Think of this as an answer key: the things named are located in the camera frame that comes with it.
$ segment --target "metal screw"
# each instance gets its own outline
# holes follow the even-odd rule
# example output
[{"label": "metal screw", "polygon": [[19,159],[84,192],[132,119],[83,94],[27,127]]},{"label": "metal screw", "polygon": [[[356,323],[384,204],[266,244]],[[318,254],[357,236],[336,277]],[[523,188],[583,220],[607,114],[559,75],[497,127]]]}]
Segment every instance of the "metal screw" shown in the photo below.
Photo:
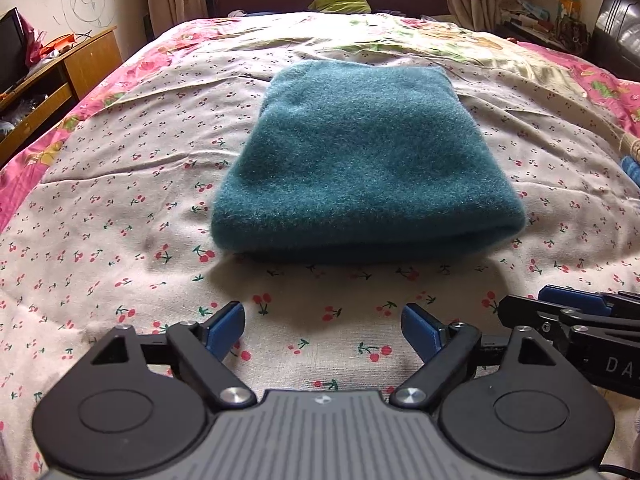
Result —
[{"label": "metal screw", "polygon": [[420,404],[427,398],[427,394],[420,388],[402,388],[396,392],[396,400],[400,404],[406,404],[407,406],[415,406]]},{"label": "metal screw", "polygon": [[220,399],[231,405],[244,404],[251,399],[251,391],[242,386],[232,386],[220,392]]}]

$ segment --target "drawer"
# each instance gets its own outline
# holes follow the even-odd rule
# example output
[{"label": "drawer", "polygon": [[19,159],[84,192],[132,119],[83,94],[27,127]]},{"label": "drawer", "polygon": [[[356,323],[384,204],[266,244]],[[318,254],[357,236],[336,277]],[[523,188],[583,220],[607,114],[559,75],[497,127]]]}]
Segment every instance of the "drawer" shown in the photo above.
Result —
[{"label": "drawer", "polygon": [[80,48],[65,59],[66,73],[78,100],[122,64],[113,31]]},{"label": "drawer", "polygon": [[71,86],[64,84],[45,99],[0,142],[0,168],[11,158],[15,150],[46,121],[53,112],[72,97]]}]

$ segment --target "floral bedspread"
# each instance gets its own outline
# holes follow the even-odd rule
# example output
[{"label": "floral bedspread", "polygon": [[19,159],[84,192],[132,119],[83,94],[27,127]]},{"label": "floral bedspread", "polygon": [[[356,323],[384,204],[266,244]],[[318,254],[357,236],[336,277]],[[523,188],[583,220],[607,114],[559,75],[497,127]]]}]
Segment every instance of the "floral bedspread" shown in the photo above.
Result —
[{"label": "floral bedspread", "polygon": [[[209,205],[271,77],[327,58],[443,67],[522,199],[526,229],[489,253],[428,264],[277,266],[221,253]],[[409,301],[498,333],[507,293],[639,290],[640,192],[618,166],[618,125],[565,68],[449,24],[300,13],[174,28],[0,173],[3,185],[18,175],[25,196],[2,192],[0,476],[42,475],[31,412],[117,322],[162,333],[240,300],[246,331],[225,363],[259,394],[389,393],[420,366],[399,327]],[[606,397],[618,417],[607,461],[625,464],[638,404]]]},{"label": "floral bedspread", "polygon": [[611,111],[626,132],[640,138],[640,83],[619,79],[611,72],[571,54],[533,43],[522,45],[565,67],[592,102]]}]

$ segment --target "pink plastic bag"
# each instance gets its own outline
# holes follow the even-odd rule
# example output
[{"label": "pink plastic bag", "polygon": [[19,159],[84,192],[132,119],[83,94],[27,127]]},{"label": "pink plastic bag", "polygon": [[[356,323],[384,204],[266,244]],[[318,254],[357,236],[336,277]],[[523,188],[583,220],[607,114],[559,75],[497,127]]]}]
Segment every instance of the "pink plastic bag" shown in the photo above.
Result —
[{"label": "pink plastic bag", "polygon": [[20,24],[22,25],[24,37],[27,40],[27,57],[25,64],[28,68],[31,68],[40,61],[40,49],[42,48],[42,41],[47,33],[44,30],[33,28],[31,23],[29,23],[20,12],[18,12],[18,15],[20,16]]}]

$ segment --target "pencil scribble drawing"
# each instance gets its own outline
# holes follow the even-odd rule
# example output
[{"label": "pencil scribble drawing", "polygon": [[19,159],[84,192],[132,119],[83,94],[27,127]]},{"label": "pencil scribble drawing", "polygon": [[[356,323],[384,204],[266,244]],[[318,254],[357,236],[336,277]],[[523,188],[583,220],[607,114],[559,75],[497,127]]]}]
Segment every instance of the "pencil scribble drawing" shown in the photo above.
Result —
[{"label": "pencil scribble drawing", "polygon": [[85,32],[87,25],[105,28],[115,16],[115,0],[61,0],[66,24],[74,32]]}]

